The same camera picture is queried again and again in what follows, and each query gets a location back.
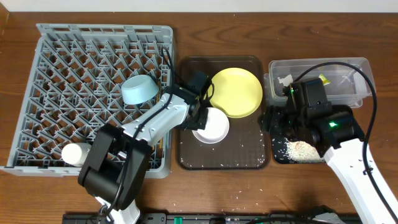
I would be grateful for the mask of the white tissue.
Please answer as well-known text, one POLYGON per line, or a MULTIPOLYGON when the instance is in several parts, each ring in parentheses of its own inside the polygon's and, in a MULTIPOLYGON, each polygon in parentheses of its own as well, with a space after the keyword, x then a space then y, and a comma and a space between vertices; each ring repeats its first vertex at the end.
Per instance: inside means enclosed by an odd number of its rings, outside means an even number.
POLYGON ((287 75, 284 78, 279 77, 278 81, 280 84, 283 84, 283 86, 289 86, 294 80, 291 74, 287 75))

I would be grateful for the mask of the white round bowl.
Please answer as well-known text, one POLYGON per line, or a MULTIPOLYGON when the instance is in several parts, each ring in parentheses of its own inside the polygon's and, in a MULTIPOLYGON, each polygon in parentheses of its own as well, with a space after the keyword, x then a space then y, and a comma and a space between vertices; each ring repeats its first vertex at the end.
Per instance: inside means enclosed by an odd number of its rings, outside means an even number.
POLYGON ((218 108, 209 107, 204 129, 192 131, 193 135, 205 144, 215 144, 222 141, 229 131, 228 117, 218 108))

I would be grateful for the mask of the light blue bowl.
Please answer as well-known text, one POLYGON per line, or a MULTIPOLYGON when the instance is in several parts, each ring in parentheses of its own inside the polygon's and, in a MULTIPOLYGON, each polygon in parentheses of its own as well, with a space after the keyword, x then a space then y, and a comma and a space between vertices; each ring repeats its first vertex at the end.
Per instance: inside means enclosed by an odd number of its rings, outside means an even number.
POLYGON ((159 87, 149 75, 136 75, 121 85, 123 102, 137 105, 151 100, 159 92, 159 87))

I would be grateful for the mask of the green orange snack wrapper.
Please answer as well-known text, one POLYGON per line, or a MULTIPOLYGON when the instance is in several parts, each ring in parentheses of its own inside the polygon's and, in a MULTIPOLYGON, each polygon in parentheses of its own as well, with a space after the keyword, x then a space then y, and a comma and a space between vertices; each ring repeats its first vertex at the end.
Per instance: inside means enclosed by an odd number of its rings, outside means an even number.
POLYGON ((322 81, 323 85, 329 85, 331 83, 331 81, 322 73, 318 77, 322 81))

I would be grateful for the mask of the white cup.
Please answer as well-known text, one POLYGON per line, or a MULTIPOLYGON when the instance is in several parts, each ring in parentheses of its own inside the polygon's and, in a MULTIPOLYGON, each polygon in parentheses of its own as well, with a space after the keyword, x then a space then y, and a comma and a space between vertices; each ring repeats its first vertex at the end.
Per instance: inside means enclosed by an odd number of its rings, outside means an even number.
POLYGON ((91 144, 78 142, 67 144, 62 149, 62 159, 67 164, 82 167, 90 151, 91 144))

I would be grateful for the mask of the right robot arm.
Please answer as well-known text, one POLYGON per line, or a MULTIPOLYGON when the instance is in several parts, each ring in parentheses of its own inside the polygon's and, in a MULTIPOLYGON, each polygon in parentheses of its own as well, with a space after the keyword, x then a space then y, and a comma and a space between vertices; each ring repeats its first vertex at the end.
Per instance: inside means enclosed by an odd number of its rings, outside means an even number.
POLYGON ((352 109, 328 101, 320 78, 292 82, 284 93, 285 106, 268 106, 259 117, 261 130, 314 147, 363 223, 397 223, 397 199, 373 161, 352 109))

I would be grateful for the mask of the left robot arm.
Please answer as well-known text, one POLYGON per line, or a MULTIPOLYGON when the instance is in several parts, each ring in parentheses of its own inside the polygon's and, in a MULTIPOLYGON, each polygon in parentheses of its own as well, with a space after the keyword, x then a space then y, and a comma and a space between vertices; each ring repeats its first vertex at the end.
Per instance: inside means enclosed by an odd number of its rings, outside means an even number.
POLYGON ((133 122, 117 128, 109 123, 97 132, 78 176, 78 183, 101 203, 95 223, 135 223, 135 205, 152 148, 175 127, 204 129, 208 110, 203 102, 214 85, 202 72, 183 85, 172 82, 158 103, 133 122))

